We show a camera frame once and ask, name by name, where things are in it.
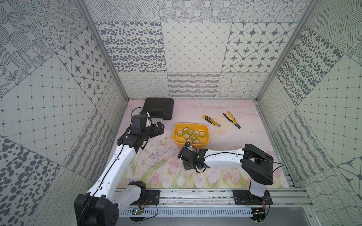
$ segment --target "vented metal panel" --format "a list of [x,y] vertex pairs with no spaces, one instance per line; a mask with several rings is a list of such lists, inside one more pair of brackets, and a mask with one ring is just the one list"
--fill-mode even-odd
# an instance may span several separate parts
[[[145,207],[143,215],[132,215],[138,207],[128,207],[119,213],[119,217],[152,217],[156,215],[156,207]],[[157,217],[251,217],[251,208],[248,207],[184,207],[158,208]]]

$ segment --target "metal corner post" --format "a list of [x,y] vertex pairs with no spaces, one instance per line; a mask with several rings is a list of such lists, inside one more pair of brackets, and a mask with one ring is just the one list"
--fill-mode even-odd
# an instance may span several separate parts
[[85,2],[83,0],[75,0],[82,16],[83,16],[83,19],[84,21],[87,23],[87,26],[88,28],[90,29],[90,32],[94,35],[94,39],[98,42],[99,46],[100,46],[100,52],[101,54],[103,55],[107,65],[108,65],[108,68],[111,70],[113,76],[115,77],[114,80],[117,82],[118,86],[120,87],[124,97],[126,98],[127,102],[130,100],[129,97],[127,96],[127,93],[118,77],[118,74],[116,72],[116,70],[114,69],[114,66],[113,66],[113,63],[112,63],[112,60],[106,50],[106,47],[104,46],[104,43],[102,41],[102,38],[100,36],[100,34],[98,33],[97,31],[97,28],[94,24],[94,21],[91,17],[91,14],[88,10],[88,7],[87,5],[85,4]]
[[263,88],[261,89],[261,91],[259,92],[258,96],[255,98],[257,101],[260,100],[260,98],[262,97],[263,93],[265,92],[266,88],[268,87],[270,81],[272,80],[272,78],[277,74],[278,70],[280,69],[280,67],[282,66],[285,58],[287,57],[287,55],[289,54],[289,52],[291,51],[295,41],[298,39],[300,33],[302,32],[302,30],[304,29],[304,27],[307,24],[307,21],[310,17],[310,15],[314,12],[314,10],[316,9],[318,2],[320,0],[310,0],[306,10],[304,11],[304,14],[302,16],[302,18],[300,19],[300,21],[298,22],[298,25],[295,27],[295,30],[291,36],[291,38],[289,39],[284,51],[282,52],[281,56],[279,57],[278,61],[275,64],[275,67],[271,70],[269,78],[267,79],[267,81],[265,82]]

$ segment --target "black tool case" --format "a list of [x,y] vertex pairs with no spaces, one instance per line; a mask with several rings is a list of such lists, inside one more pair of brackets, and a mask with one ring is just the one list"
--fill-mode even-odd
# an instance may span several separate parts
[[143,109],[150,114],[150,118],[171,120],[173,112],[173,99],[161,97],[148,97]]

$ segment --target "black cable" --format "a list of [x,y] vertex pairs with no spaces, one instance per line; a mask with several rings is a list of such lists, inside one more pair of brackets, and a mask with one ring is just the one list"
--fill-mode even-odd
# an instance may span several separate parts
[[284,166],[284,164],[283,164],[283,165],[278,166],[275,170],[273,170],[273,172],[275,172],[277,169],[279,169],[279,168],[280,168],[280,167],[282,167],[282,166]]
[[157,207],[157,204],[156,204],[156,203],[154,203],[154,202],[152,202],[152,203],[156,205],[156,209],[157,209],[156,215],[151,216],[151,217],[149,217],[149,218],[147,218],[147,219],[144,219],[144,220],[142,220],[142,221],[145,221],[145,220],[151,219],[152,217],[157,216],[157,214],[158,214],[158,207]]
[[[125,146],[125,145],[122,146],[122,149],[121,149],[121,151],[119,152],[119,154],[117,155],[117,158],[118,158],[119,155],[122,153],[122,150],[123,150],[123,147],[124,147],[124,146]],[[107,173],[108,173],[109,170],[112,168],[112,166],[113,166],[113,164],[114,164],[115,162],[116,162],[116,159],[115,159],[114,162],[112,163],[111,167],[108,168],[108,170],[107,170],[106,174],[104,175],[101,183],[99,184],[99,187],[101,187],[104,178],[106,178]],[[91,196],[91,198],[89,199],[89,201],[87,202],[87,204],[86,204],[85,207],[83,208],[82,212],[81,212],[80,215],[79,215],[79,219],[78,219],[77,225],[79,225],[80,219],[81,219],[81,217],[82,217],[82,214],[83,214],[85,208],[87,207],[88,203],[91,201],[91,199],[94,197],[94,195],[97,193],[98,190],[99,190],[99,188],[94,192],[94,194]]]
[[265,161],[265,162],[272,162],[272,163],[284,165],[284,163],[268,161],[268,160],[265,160],[265,159],[256,158],[256,157],[252,157],[252,156],[248,156],[248,155],[244,155],[244,154],[232,153],[232,152],[219,152],[219,153],[211,154],[211,155],[206,156],[206,157],[203,158],[202,160],[204,161],[204,160],[205,160],[207,157],[209,157],[209,156],[218,155],[218,154],[222,154],[222,153],[228,153],[228,154],[233,154],[233,155],[237,155],[237,156],[238,156],[238,155],[242,155],[242,156],[245,156],[245,157],[248,157],[248,158],[255,158],[255,159],[258,159],[258,160]]
[[84,206],[82,212],[81,212],[80,215],[79,215],[79,219],[78,219],[78,221],[77,221],[77,225],[79,225],[80,219],[81,219],[81,217],[82,217],[82,214],[83,214],[85,208],[88,206],[89,202],[91,201],[91,199],[93,198],[93,196],[96,194],[96,192],[91,196],[91,198],[88,200],[87,204]]
[[131,112],[131,118],[132,118],[133,112],[134,112],[136,109],[138,109],[138,108],[142,108],[142,109],[143,109],[143,107],[136,107],[135,109],[133,109],[133,111]]
[[266,217],[268,216],[269,212],[270,212],[270,203],[271,203],[271,200],[269,200],[269,208],[268,208],[268,212],[266,213],[265,217],[264,217],[264,220],[266,219]]
[[[205,170],[206,170],[206,168],[205,168],[203,171],[201,171],[201,172],[205,172]],[[195,171],[196,171],[197,173],[201,173],[201,172],[197,171],[197,169],[195,169]]]
[[195,152],[197,152],[197,148],[195,148],[195,147],[194,147],[194,146],[192,146],[192,145],[191,145],[191,147],[193,147],[193,148],[196,150]]

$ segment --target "yellow plastic bin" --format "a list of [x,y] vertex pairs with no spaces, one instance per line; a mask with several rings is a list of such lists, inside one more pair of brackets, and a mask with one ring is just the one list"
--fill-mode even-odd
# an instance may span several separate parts
[[178,145],[178,146],[184,146],[186,139],[182,136],[179,137],[177,135],[177,131],[184,129],[185,127],[188,127],[189,129],[192,129],[193,131],[199,131],[199,132],[204,132],[205,136],[204,137],[200,137],[198,136],[197,139],[200,141],[200,144],[191,144],[192,146],[196,147],[196,148],[203,148],[207,145],[207,143],[209,142],[209,128],[206,125],[203,124],[196,124],[196,123],[178,123],[174,130],[173,130],[173,141]]

